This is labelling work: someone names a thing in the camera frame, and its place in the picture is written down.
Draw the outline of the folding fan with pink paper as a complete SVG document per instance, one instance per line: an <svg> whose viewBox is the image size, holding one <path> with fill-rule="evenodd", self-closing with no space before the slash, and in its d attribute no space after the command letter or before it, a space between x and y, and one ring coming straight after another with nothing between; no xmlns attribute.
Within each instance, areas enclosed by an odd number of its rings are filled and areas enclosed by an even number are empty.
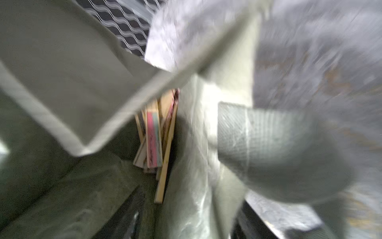
<svg viewBox="0 0 382 239"><path fill-rule="evenodd" d="M146 107L147 167L158 168L163 164L161 125L157 100Z"/></svg>

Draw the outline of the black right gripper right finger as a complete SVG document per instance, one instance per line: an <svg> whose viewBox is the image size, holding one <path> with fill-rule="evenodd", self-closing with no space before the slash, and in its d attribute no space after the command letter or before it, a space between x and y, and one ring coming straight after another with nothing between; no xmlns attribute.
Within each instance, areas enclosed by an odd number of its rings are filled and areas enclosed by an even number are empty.
<svg viewBox="0 0 382 239"><path fill-rule="evenodd" d="M247 201L244 201L236 215L231 238L277 239L278 237L266 226Z"/></svg>

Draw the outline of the olive green tote bag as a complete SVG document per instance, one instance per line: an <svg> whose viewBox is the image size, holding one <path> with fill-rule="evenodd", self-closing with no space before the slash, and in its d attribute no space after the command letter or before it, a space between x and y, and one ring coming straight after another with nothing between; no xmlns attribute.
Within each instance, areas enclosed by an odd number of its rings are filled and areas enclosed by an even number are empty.
<svg viewBox="0 0 382 239"><path fill-rule="evenodd" d="M230 5L175 71L123 49L74 1L1 1L1 238L93 239L133 190L137 239L228 239L249 190L310 205L344 238L352 173L321 119L252 108L254 52L271 1ZM134 115L181 89L162 206L133 165Z"/></svg>

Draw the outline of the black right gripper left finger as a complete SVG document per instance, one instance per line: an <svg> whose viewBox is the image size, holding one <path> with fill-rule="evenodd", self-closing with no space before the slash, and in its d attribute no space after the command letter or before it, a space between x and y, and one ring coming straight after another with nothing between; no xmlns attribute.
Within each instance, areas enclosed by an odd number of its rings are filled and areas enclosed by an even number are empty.
<svg viewBox="0 0 382 239"><path fill-rule="evenodd" d="M137 239L144 209L145 193L136 187L94 239Z"/></svg>

